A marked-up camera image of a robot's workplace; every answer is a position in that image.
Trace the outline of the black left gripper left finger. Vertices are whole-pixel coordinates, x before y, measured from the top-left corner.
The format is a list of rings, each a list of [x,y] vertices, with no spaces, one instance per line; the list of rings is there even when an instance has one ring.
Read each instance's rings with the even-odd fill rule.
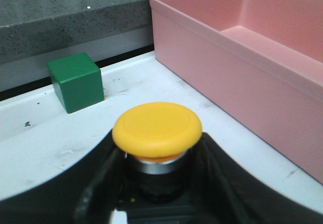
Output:
[[[1,223],[109,223],[122,185],[123,152],[108,133],[72,167],[1,201]]]

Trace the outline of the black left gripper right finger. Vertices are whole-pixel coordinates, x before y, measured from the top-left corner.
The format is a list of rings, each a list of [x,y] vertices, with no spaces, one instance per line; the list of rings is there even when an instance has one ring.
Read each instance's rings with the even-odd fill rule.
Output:
[[[322,214],[259,181],[207,133],[193,150],[192,223],[322,223]]]

